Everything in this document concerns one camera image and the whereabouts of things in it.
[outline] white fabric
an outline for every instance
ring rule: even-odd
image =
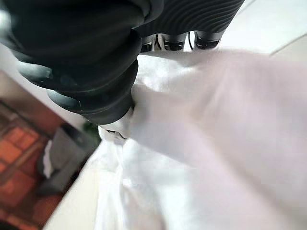
[[[306,229],[306,65],[228,51],[138,60],[130,138],[100,129],[91,158],[111,175],[95,230]]]

